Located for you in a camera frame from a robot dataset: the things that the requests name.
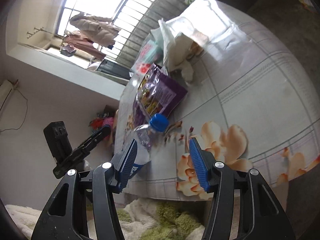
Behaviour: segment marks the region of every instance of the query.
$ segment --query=air conditioner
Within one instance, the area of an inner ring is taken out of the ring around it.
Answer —
[[[0,117],[5,109],[5,106],[9,102],[13,92],[13,85],[8,80],[5,80],[0,86]]]

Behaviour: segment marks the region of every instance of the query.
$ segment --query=bottle label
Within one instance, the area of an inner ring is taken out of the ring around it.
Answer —
[[[144,164],[133,164],[131,172],[130,172],[130,176],[129,179],[131,179],[134,175],[137,174],[138,171],[141,170],[141,168],[144,166]]]

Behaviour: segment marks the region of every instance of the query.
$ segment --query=orange flower print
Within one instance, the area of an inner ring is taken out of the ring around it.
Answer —
[[[314,168],[320,163],[320,155],[305,169],[306,162],[303,153],[297,152],[293,156],[290,155],[290,151],[287,147],[284,148],[282,157],[288,159],[288,169],[286,173],[279,175],[276,185],[288,182],[289,180],[295,179],[300,175],[303,175]]]
[[[215,122],[206,122],[201,128],[201,133],[191,138],[196,138],[203,150],[211,152],[217,161],[226,163],[234,170],[247,172],[253,167],[251,161],[238,159],[248,144],[244,131],[238,125],[232,125],[225,133]],[[184,195],[198,195],[204,200],[213,197],[212,193],[208,194],[200,187],[189,153],[181,156],[177,164],[177,176],[182,181],[176,183],[176,189]]]

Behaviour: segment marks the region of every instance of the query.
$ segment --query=white fluffy blanket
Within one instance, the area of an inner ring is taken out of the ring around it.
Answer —
[[[6,205],[5,207],[22,233],[28,239],[31,239],[33,229],[35,228],[41,211],[15,205]],[[137,199],[126,205],[124,209],[129,213],[133,221],[120,221],[126,240],[138,240],[145,230],[156,225],[156,201],[151,199]],[[97,239],[92,211],[87,212],[87,220],[90,238]],[[199,226],[187,236],[186,240],[199,240],[203,232],[204,226]]]

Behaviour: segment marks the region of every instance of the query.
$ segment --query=black device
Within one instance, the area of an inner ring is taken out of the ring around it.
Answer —
[[[109,125],[103,126],[74,150],[70,145],[63,121],[51,122],[43,132],[51,154],[57,163],[53,174],[57,179],[60,179],[68,170],[76,168],[99,142],[110,135],[111,127]]]

